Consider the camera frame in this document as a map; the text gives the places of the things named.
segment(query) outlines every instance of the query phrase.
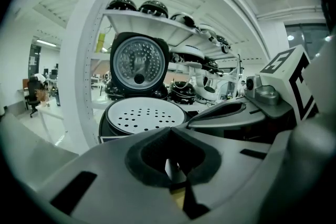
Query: floor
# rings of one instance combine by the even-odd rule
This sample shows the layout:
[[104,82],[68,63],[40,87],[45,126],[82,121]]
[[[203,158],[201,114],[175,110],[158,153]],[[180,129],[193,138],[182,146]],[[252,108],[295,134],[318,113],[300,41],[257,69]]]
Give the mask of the floor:
[[[91,96],[93,100],[97,99],[99,97],[99,94],[100,94],[99,89],[94,88],[93,90],[91,90]],[[97,109],[93,110],[93,114],[95,116],[94,119],[98,124],[100,122],[103,112],[104,110],[97,110]],[[43,128],[42,125],[42,121],[38,115],[38,112],[33,114],[33,118],[30,118],[29,116],[30,113],[31,110],[28,110],[25,113],[19,115],[17,118],[20,120],[20,122],[22,122],[27,128],[36,133],[38,136],[42,137],[45,140],[48,140],[45,129]],[[68,132],[66,132],[62,120],[46,114],[44,114],[44,119],[55,145],[65,150],[74,152],[72,142],[70,140],[69,135],[67,135]]]

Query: white shelf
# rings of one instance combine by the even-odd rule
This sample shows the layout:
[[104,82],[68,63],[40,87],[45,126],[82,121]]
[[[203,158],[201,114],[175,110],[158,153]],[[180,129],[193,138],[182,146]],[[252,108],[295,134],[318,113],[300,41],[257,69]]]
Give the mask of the white shelf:
[[131,10],[106,9],[103,13],[107,16],[116,33],[135,32],[155,38],[162,38],[170,46],[191,45],[194,47],[207,45],[207,48],[217,48],[223,58],[232,55],[238,56],[229,50],[224,54],[217,42],[217,45],[210,42],[208,38],[193,27],[164,17],[157,17],[142,12]]
[[110,54],[103,54],[101,52],[93,53],[92,56],[91,56],[91,59],[101,60],[101,61],[109,61],[110,60]]
[[[177,69],[177,66],[179,66],[178,67],[179,72],[181,72],[183,74],[189,74],[189,66],[185,66],[182,63],[174,63],[174,62],[169,63],[168,72],[169,71],[170,72],[175,72],[175,70]],[[220,77],[219,75],[211,74],[210,72],[208,72],[204,69],[201,70],[201,73],[202,73],[203,76],[206,76],[209,79],[226,80],[226,81],[236,83],[236,78],[231,76],[231,75],[225,75],[225,76]]]

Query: black rubber part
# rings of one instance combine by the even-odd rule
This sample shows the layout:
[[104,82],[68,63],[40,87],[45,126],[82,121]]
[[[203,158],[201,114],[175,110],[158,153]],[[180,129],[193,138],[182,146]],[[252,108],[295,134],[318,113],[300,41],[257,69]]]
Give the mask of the black rubber part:
[[165,172],[167,159],[180,165],[191,185],[209,182],[222,162],[214,147],[176,128],[166,127],[134,144],[126,154],[125,164],[145,185],[171,188],[173,183]]
[[142,84],[145,81],[145,77],[142,74],[136,74],[134,76],[134,81],[136,84]]
[[210,211],[205,205],[197,203],[192,186],[189,182],[186,182],[183,211],[190,219],[196,219]]
[[259,152],[259,151],[253,151],[253,150],[248,150],[247,148],[245,148],[242,151],[240,151],[240,153],[244,154],[246,156],[257,158],[257,159],[264,159],[264,158],[266,158],[266,155],[267,155],[267,153]]
[[205,112],[202,115],[194,116],[190,121],[188,121],[187,127],[189,127],[191,122],[219,119],[222,117],[232,116],[240,113],[246,109],[246,104],[242,102],[232,102],[224,103],[209,112]]
[[94,173],[81,172],[57,194],[50,202],[51,205],[63,213],[70,215],[96,177],[97,175]]
[[246,88],[247,90],[251,91],[254,87],[254,84],[253,84],[253,79],[248,79],[246,81]]
[[210,93],[214,93],[215,92],[215,90],[213,88],[209,87],[209,86],[205,86],[204,90],[206,90],[207,92],[210,92]]

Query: desk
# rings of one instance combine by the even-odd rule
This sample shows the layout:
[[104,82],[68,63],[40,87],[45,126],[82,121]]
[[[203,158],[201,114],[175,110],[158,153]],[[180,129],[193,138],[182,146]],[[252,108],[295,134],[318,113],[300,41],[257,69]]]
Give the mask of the desk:
[[99,82],[99,83],[96,83],[96,85],[98,86],[98,88],[100,88],[100,94],[99,94],[99,96],[101,96],[101,91],[102,91],[103,87],[105,86],[105,84],[102,83],[102,82]]
[[29,97],[29,90],[28,90],[28,88],[27,89],[20,89],[20,90],[17,90],[17,91],[22,94],[22,96],[24,98],[24,102],[26,104],[26,109],[28,110],[28,102],[27,102],[27,99]]
[[38,114],[41,118],[43,128],[45,129],[46,134],[49,138],[49,142],[53,143],[51,135],[48,131],[46,122],[44,120],[43,114],[47,114],[49,116],[55,117],[55,118],[60,119],[60,120],[63,120],[64,118],[63,118],[63,113],[62,113],[61,107],[56,104],[56,99],[48,101],[48,104],[50,104],[50,106],[38,105],[36,107],[36,109],[37,109]]
[[58,82],[57,79],[46,79],[46,82],[50,82],[50,84],[55,85],[57,88],[57,82]]

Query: shelving unit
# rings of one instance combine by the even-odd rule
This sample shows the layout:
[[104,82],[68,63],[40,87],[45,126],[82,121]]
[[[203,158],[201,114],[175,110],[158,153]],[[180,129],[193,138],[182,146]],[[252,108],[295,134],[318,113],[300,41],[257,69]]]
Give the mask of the shelving unit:
[[[62,111],[64,113],[65,126],[71,133],[71,140],[76,141],[74,150],[82,154],[88,149],[99,144],[98,128],[93,114],[93,109],[105,109],[110,100],[105,98],[92,101],[91,99],[91,74],[92,68],[97,68],[99,62],[108,61],[109,54],[94,54],[97,45],[97,36],[100,33],[100,26],[104,16],[107,17],[112,24],[116,33],[124,31],[136,32],[155,38],[164,39],[170,46],[191,45],[198,47],[200,50],[211,52],[210,55],[218,55],[216,59],[228,57],[239,58],[233,51],[224,54],[218,44],[211,43],[205,35],[199,33],[195,28],[190,28],[179,22],[155,17],[150,14],[140,12],[122,11],[122,10],[106,10],[111,0],[79,0],[76,4],[71,17],[67,23],[65,38],[62,43],[61,63],[60,63],[60,93],[62,97]],[[223,0],[230,10],[237,10],[241,13],[241,9],[232,3],[231,0]],[[169,70],[175,71],[176,64],[170,63]],[[188,73],[187,66],[181,66],[181,71]],[[220,78],[202,70],[204,75],[211,79],[229,80],[230,77]],[[236,80],[238,81],[239,72],[237,72]],[[188,106],[186,109],[202,110],[196,108],[198,103]]]
[[214,48],[223,58],[231,55],[238,58],[232,50],[224,54],[219,42],[210,42],[207,37],[193,27],[188,27],[182,23],[164,17],[157,17],[152,14],[134,12],[131,10],[106,9],[103,15],[107,16],[116,33],[135,32],[155,38],[162,38],[170,46],[191,45],[199,47],[208,45]]
[[[98,63],[101,61],[110,61],[110,54],[103,54],[103,53],[94,53],[92,54],[92,59],[97,59],[99,60]],[[174,63],[170,62],[168,65],[168,72],[175,72],[178,69],[178,72],[183,73],[183,74],[189,74],[189,67],[184,65],[183,63]],[[201,70],[202,75],[208,77],[209,79],[217,79],[217,80],[226,80],[230,82],[236,82],[236,77],[231,76],[231,75],[225,75],[220,77],[217,74],[211,74],[210,72],[206,70]]]

